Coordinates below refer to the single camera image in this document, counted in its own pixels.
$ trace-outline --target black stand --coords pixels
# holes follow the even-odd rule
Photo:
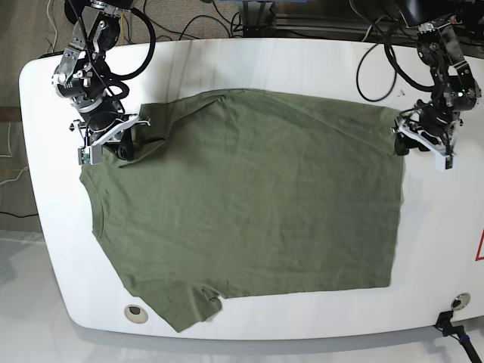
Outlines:
[[[474,349],[472,343],[470,342],[469,336],[464,330],[464,326],[458,325],[456,327],[452,326],[451,319],[454,316],[454,312],[441,312],[439,318],[437,319],[434,327],[441,330],[444,337],[448,337],[452,334],[457,334],[459,338],[459,343],[462,345],[466,351],[469,359],[472,363],[482,363],[481,358]]]

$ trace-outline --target red warning label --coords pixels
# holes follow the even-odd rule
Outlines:
[[[477,249],[476,261],[484,259],[484,247],[482,247],[482,241],[484,240],[484,230],[482,231],[481,241],[479,243],[479,248]]]

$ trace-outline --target t-shirt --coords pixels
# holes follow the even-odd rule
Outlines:
[[[397,113],[248,89],[145,104],[135,161],[105,151],[82,168],[93,233],[125,288],[178,332],[219,296],[388,287]]]

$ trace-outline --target gray carpet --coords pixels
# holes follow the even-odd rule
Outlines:
[[[37,59],[50,51],[49,42],[54,41],[54,31],[46,16],[48,0],[10,0],[0,1],[0,106],[19,106],[18,77],[22,68],[31,60]],[[141,8],[142,0],[137,0],[135,6]],[[230,18],[237,12],[232,2],[217,3],[225,17]],[[52,15],[58,29],[56,51],[64,49],[70,40],[73,25],[64,15],[64,1],[52,0]],[[220,18],[212,4],[199,0],[148,0],[147,13],[165,27],[181,32],[188,21],[200,14]],[[133,42],[147,42],[148,35],[144,24],[137,18],[127,14]],[[128,25],[123,24],[127,35]],[[157,35],[168,35],[178,39],[173,34],[157,28]],[[224,28],[210,19],[195,20],[187,31],[199,38],[227,37]],[[15,178],[18,172],[7,170],[22,169],[26,166],[26,154],[23,144],[21,124],[12,124],[10,139],[13,158],[0,158],[0,182]],[[0,149],[8,143],[8,124],[0,120]],[[32,183],[28,172],[24,172],[18,181],[0,185],[0,211],[27,215],[36,213]],[[39,218],[16,219],[0,215],[0,229],[16,231],[41,231]]]

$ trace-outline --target metal grommet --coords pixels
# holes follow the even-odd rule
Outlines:
[[[124,308],[124,315],[136,324],[144,324],[148,320],[146,311],[137,305],[128,305]]]
[[[454,312],[458,312],[462,310],[467,305],[469,305],[470,301],[470,294],[469,293],[462,293],[461,295],[457,296],[454,301],[452,301],[451,309]]]

